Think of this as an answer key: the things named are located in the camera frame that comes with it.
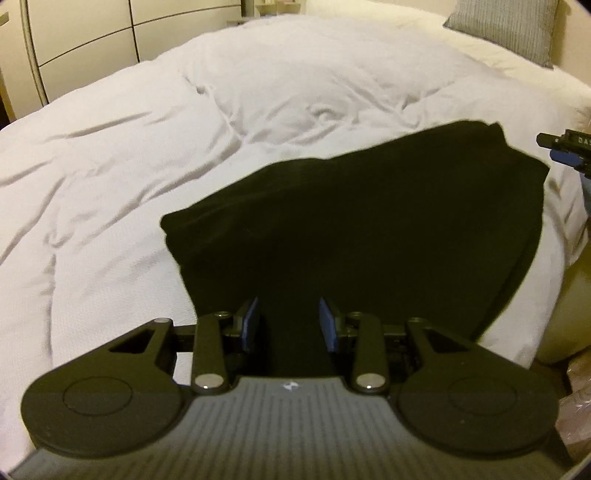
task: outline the bed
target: bed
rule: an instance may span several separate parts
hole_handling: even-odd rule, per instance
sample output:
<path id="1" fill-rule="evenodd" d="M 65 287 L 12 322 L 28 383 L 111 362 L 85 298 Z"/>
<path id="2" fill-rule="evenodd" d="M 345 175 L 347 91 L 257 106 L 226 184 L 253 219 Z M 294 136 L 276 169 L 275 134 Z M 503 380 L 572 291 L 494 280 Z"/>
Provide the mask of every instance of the bed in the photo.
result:
<path id="1" fill-rule="evenodd" d="M 438 15 L 365 0 L 304 10 L 201 35 L 0 132 L 0 469 L 33 448 L 19 414 L 32 380 L 152 318 L 195 322 L 163 215 L 280 160 L 458 119 L 499 122 L 510 146 L 551 167 L 538 251 L 480 339 L 534 359 L 587 242 L 579 175 L 535 137 L 584 128 L 591 89 Z M 181 357 L 175 379 L 189 371 Z"/>

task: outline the bed sheet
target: bed sheet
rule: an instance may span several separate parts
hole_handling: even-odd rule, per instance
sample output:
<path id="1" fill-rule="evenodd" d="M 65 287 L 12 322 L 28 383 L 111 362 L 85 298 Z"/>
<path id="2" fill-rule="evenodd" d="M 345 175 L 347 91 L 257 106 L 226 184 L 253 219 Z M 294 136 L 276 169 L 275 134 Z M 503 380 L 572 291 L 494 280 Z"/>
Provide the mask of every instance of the bed sheet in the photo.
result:
<path id="1" fill-rule="evenodd" d="M 154 317 L 195 321 L 163 214 L 276 161 L 466 118 L 547 164 L 535 136 L 571 125 L 546 93 L 419 33 L 286 16 L 201 35 L 0 132 L 0 469 L 32 448 L 34 378 Z M 531 362 L 584 219 L 578 174 L 552 164 L 538 252 L 482 345 Z"/>

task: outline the silver screw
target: silver screw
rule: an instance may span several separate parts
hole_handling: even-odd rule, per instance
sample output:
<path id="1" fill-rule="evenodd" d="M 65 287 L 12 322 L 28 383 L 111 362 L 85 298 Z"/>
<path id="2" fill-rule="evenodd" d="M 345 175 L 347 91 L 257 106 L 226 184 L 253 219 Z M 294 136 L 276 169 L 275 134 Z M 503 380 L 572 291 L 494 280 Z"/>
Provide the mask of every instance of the silver screw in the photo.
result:
<path id="1" fill-rule="evenodd" d="M 355 381 L 360 387 L 368 390 L 383 387 L 386 383 L 386 379 L 379 374 L 362 374 Z"/>
<path id="2" fill-rule="evenodd" d="M 218 374 L 203 374 L 195 378 L 195 384 L 206 390 L 208 388 L 217 388 L 223 385 L 223 377 Z"/>

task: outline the striped pillow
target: striped pillow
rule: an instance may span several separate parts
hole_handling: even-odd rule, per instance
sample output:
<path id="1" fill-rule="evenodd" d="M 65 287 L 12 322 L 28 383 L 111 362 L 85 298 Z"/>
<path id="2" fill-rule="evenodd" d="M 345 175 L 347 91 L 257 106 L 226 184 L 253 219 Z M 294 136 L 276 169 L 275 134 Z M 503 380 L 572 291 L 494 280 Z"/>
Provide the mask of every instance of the striped pillow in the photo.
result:
<path id="1" fill-rule="evenodd" d="M 497 43 L 551 68 L 557 5 L 558 0 L 457 0 L 443 26 Z"/>

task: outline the black garment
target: black garment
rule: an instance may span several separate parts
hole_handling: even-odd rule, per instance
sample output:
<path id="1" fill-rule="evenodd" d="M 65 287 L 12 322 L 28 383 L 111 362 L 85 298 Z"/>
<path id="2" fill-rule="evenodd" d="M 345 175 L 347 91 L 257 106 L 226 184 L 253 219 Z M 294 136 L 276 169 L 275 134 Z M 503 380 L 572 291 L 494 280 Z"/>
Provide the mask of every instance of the black garment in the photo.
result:
<path id="1" fill-rule="evenodd" d="M 318 300 L 476 339 L 524 278 L 548 168 L 462 121 L 270 165 L 162 218 L 199 314 L 259 296 L 269 374 L 331 375 Z"/>

